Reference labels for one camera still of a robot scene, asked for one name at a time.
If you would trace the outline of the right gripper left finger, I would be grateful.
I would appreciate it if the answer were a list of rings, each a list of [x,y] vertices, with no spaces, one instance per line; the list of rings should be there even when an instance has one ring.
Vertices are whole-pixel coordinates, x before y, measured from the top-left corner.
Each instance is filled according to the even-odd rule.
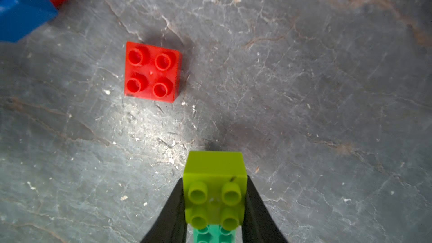
[[[141,243],[185,243],[186,237],[183,178],[180,178],[157,220]]]

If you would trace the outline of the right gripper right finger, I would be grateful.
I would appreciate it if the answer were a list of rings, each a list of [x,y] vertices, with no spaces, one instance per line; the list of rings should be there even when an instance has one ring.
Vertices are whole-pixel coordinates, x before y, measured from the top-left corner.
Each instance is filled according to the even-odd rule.
[[[242,224],[244,243],[288,243],[267,210],[250,176],[247,177],[245,213]]]

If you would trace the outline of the dark green lego brick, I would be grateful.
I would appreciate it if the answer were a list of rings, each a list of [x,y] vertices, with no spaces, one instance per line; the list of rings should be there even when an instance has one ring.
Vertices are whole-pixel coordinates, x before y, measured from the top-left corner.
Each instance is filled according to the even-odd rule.
[[[225,230],[219,225],[208,225],[204,229],[193,230],[194,243],[235,243],[236,231]]]

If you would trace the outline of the lime green lego brick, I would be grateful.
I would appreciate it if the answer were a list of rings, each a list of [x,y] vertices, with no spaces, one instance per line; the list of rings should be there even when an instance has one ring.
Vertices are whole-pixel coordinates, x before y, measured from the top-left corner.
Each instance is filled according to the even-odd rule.
[[[199,230],[241,226],[248,176],[241,152],[190,151],[183,172],[185,219]]]

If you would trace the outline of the blue lego brick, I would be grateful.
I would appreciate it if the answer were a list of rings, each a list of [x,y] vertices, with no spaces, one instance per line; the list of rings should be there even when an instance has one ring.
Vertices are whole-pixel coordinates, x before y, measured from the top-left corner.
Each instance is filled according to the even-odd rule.
[[[50,0],[1,0],[1,41],[17,42],[57,15]]]

